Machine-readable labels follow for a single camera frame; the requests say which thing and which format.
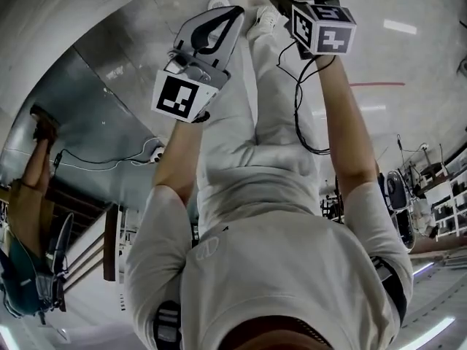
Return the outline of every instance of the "floor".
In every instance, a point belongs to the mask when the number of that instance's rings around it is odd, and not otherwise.
[[[182,23],[202,12],[209,0],[134,0],[89,31],[75,47],[100,78],[156,135],[167,139],[174,121],[150,111],[157,69]],[[248,7],[251,1],[231,0]],[[350,8],[358,29],[344,65],[383,172],[401,166],[396,136],[403,148],[416,150],[428,143],[430,157],[444,158],[466,139],[467,79],[456,74],[467,54],[466,0],[341,0]],[[416,34],[387,29],[385,20],[414,26]],[[290,43],[277,28],[280,46]],[[254,108],[255,83],[247,44],[240,39],[244,78]],[[297,71],[304,65],[296,50],[286,61]],[[305,84],[307,102],[314,107],[317,135],[327,147],[327,125],[318,78]],[[404,159],[425,164],[421,153],[405,152]],[[322,188],[333,182],[328,157],[322,159]]]

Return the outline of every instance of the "black and white marker cube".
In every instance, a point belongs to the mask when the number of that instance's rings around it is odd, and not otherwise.
[[[193,122],[219,90],[183,75],[159,70],[151,109],[184,122]]]
[[[349,10],[330,5],[309,5],[308,10],[293,6],[294,37],[314,55],[347,54],[357,28]]]

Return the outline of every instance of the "white t-shirt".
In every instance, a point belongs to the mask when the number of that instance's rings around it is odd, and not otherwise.
[[[269,211],[219,224],[191,249],[182,201],[168,187],[154,188],[127,259],[136,333],[156,349],[155,312],[175,300],[184,350],[217,350],[237,325],[269,315],[306,322],[334,349],[386,349],[400,320],[370,257],[396,271],[407,302],[412,265],[377,183],[350,193],[345,222]]]

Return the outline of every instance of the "sleeve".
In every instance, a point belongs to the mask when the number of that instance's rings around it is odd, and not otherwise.
[[[180,303],[180,274],[191,249],[191,226],[173,189],[154,187],[126,260],[125,299],[134,329],[149,349],[156,349],[153,319],[166,300]]]
[[[345,201],[344,214],[345,225],[357,236],[375,267],[377,264],[383,264],[388,270],[396,273],[400,281],[396,284],[401,284],[407,306],[413,293],[412,263],[395,230],[379,185],[371,182],[355,188]],[[401,323],[405,310],[406,307],[402,314],[398,310]]]

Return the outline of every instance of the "person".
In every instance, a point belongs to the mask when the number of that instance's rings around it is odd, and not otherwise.
[[[20,315],[34,315],[40,311],[36,273],[51,274],[45,253],[53,203],[45,199],[45,193],[50,181],[50,149],[57,138],[58,124],[37,105],[32,106],[31,116],[37,122],[36,146],[23,176],[11,186],[5,249],[12,267],[8,274],[2,274],[9,304]]]
[[[332,56],[316,61],[341,225],[320,216],[317,156],[294,123],[296,82],[276,67],[278,17],[261,7],[247,33],[256,125],[234,50],[232,78],[209,105],[210,119],[177,121],[156,169],[125,276],[127,310],[149,349],[164,337],[154,321],[168,301],[181,306],[184,350],[386,349],[401,326],[412,265],[381,196],[344,67],[339,57],[325,69]],[[316,147],[310,103],[299,112],[302,135]],[[199,227],[207,231],[192,248],[185,207],[195,181]],[[169,323],[170,313],[159,314]]]

